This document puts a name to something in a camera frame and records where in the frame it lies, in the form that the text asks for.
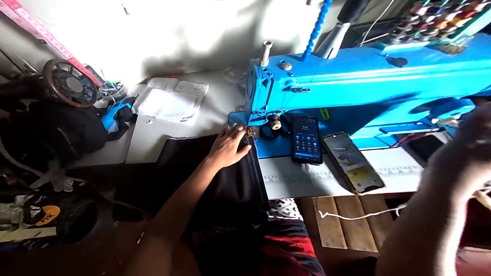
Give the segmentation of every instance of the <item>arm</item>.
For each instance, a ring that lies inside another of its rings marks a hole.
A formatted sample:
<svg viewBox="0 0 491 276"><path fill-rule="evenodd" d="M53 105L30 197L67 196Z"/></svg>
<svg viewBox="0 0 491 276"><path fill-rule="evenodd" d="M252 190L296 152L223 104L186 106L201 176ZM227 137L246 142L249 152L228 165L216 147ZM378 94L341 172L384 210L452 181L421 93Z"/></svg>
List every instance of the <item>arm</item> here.
<svg viewBox="0 0 491 276"><path fill-rule="evenodd" d="M486 104L432 155L418 192L383 244L377 276L456 275L467 202L491 179L490 124L491 105Z"/></svg>
<svg viewBox="0 0 491 276"><path fill-rule="evenodd" d="M244 136L243 126L223 130L210 154L164 204L145 231L126 276L170 275L174 246L181 238L192 212L215 174L238 162L250 145L237 152Z"/></svg>

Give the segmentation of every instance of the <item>wooden plank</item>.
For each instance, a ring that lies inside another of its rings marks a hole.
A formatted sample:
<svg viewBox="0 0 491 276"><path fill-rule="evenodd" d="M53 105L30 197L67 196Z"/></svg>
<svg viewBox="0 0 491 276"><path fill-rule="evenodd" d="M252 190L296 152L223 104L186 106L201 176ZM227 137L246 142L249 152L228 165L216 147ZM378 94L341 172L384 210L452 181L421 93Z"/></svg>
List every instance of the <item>wooden plank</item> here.
<svg viewBox="0 0 491 276"><path fill-rule="evenodd" d="M347 249L346 241L341 228L339 218L333 216L325 216L321 218L320 210L323 214L338 214L336 203L333 197L318 197L312 199L314 209L316 210L317 228L321 236L321 244L323 247Z"/></svg>
<svg viewBox="0 0 491 276"><path fill-rule="evenodd" d="M360 196L360 201L365 214L372 214L388 209L387 205L385 204L385 200L383 199L383 195L380 194ZM382 248L383 241L389 234L394 220L389 212L368 217L367 220L370 230L372 231L375 244L380 250Z"/></svg>
<svg viewBox="0 0 491 276"><path fill-rule="evenodd" d="M357 218L365 215L357 195L337 196L334 201L339 215L343 217ZM341 220L341 226L348 249L378 252L367 219Z"/></svg>
<svg viewBox="0 0 491 276"><path fill-rule="evenodd" d="M21 241L56 235L56 227L22 229L15 231L0 231L0 243Z"/></svg>

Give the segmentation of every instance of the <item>handwheel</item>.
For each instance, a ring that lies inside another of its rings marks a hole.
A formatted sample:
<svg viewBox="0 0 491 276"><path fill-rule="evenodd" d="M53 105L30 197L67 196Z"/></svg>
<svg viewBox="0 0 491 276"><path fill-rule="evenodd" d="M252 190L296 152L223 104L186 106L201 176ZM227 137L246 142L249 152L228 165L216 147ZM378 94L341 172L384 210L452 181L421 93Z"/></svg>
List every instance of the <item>handwheel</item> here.
<svg viewBox="0 0 491 276"><path fill-rule="evenodd" d="M97 100L97 85L65 59L52 59L43 68L43 81L51 96L71 106L87 108Z"/></svg>

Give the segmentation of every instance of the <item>sewing machine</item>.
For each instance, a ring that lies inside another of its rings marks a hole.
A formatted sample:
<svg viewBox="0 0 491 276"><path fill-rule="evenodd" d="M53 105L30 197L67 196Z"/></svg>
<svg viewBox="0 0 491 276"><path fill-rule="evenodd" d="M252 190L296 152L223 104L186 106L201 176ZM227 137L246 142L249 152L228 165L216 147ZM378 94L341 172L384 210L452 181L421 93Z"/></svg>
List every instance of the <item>sewing machine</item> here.
<svg viewBox="0 0 491 276"><path fill-rule="evenodd" d="M396 44L340 49L335 58L253 59L245 110L231 113L229 124L256 133L272 115L303 114L318 118L321 137L346 132L361 150L381 149L396 145L398 135L434 132L443 127L437 120L469 112L475 105L465 97L491 95L491 36L477 34L458 55L429 42ZM291 155L289 136L256 135L255 142L258 158Z"/></svg>

